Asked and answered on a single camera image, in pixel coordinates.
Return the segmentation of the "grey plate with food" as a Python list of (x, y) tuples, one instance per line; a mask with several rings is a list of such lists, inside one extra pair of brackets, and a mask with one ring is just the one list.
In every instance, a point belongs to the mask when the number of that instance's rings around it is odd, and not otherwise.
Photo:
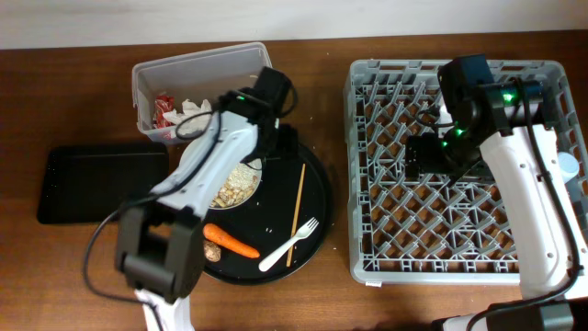
[(259, 158), (249, 163), (237, 165), (215, 194), (210, 207), (213, 210), (228, 210), (248, 201), (257, 191), (261, 182), (262, 165)]

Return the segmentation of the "wooden chopstick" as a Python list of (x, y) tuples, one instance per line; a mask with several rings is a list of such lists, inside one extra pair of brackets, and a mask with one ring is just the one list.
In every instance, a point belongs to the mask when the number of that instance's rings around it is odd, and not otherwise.
[[(304, 178), (305, 178), (305, 174), (306, 174), (306, 164), (302, 163), (302, 167), (301, 167), (301, 171), (300, 171), (300, 180), (299, 180), (299, 185), (298, 185), (298, 190), (297, 190), (297, 197), (296, 197), (296, 202), (295, 202), (295, 210), (294, 210), (294, 214), (293, 214), (293, 220), (292, 220), (292, 226), (291, 226), (291, 232), (290, 232), (290, 238), (293, 238), (295, 233), (297, 232), (298, 229), (298, 219), (299, 219), (299, 214), (300, 214), (300, 202), (301, 202), (301, 196), (302, 196), (302, 191), (303, 191), (303, 186), (304, 186)], [(292, 264), (292, 246), (288, 249), (287, 252), (287, 260), (286, 260), (286, 267), (290, 268), (291, 264)]]

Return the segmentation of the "white paper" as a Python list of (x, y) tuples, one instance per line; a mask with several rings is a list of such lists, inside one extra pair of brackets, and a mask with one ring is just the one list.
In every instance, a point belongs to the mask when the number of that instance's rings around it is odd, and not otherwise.
[(179, 132), (183, 138), (195, 139), (203, 133), (211, 120), (211, 104), (205, 99), (200, 106), (186, 99), (182, 102), (182, 110), (173, 109), (163, 114), (164, 119), (179, 129), (172, 129), (170, 136), (176, 137)]

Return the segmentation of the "white plastic fork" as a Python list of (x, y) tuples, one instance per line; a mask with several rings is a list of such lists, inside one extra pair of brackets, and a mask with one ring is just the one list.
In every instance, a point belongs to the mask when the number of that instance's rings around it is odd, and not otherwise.
[(274, 250), (271, 254), (265, 257), (259, 264), (258, 269), (262, 272), (270, 270), (278, 261), (285, 255), (288, 250), (293, 247), (299, 240), (309, 237), (318, 227), (319, 221), (316, 218), (311, 218), (304, 223), (297, 232), (283, 245)]

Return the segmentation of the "orange carrot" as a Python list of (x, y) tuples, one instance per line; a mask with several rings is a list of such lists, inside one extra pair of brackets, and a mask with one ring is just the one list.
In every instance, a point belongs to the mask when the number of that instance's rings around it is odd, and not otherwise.
[(260, 253), (253, 247), (242, 243), (226, 231), (221, 229), (218, 225), (207, 223), (203, 227), (203, 234), (206, 239), (212, 243), (222, 246), (232, 252), (251, 259), (259, 258)]

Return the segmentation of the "red candy wrapper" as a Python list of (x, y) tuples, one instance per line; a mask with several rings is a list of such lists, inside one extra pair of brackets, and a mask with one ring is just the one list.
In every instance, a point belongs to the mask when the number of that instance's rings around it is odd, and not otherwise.
[(172, 126), (173, 123), (164, 117), (165, 113), (173, 111), (175, 99), (168, 95), (160, 95), (154, 100), (153, 127), (162, 129)]

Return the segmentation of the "brown mushroom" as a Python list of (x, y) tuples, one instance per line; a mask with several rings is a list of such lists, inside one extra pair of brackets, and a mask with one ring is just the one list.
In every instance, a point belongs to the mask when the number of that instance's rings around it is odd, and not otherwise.
[(208, 240), (205, 240), (203, 245), (205, 258), (209, 262), (216, 263), (221, 260), (221, 248), (218, 245)]

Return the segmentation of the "light blue cup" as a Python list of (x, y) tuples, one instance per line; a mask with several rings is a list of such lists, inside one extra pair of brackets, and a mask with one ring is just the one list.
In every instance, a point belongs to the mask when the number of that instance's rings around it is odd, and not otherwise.
[(580, 164), (577, 159), (569, 153), (558, 152), (560, 174), (564, 183), (568, 183), (580, 172)]

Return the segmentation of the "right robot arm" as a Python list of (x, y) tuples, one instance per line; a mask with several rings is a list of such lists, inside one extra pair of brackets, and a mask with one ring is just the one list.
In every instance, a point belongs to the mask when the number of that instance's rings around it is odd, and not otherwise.
[(536, 80), (439, 76), (454, 126), (408, 142), (407, 174), (463, 177), (484, 162), (500, 190), (519, 259), (522, 300), (439, 320), (438, 330), (584, 330), (587, 245), (557, 150), (557, 109)]

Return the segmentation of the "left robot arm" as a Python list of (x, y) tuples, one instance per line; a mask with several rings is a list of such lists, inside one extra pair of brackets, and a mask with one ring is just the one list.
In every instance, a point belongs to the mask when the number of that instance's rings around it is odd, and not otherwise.
[(181, 165), (147, 197), (118, 212), (116, 268), (135, 290), (150, 330), (190, 330), (189, 294), (205, 266), (204, 218), (213, 197), (242, 161), (262, 158), (292, 129), (279, 99), (232, 91), (205, 127), (176, 128), (190, 142)]

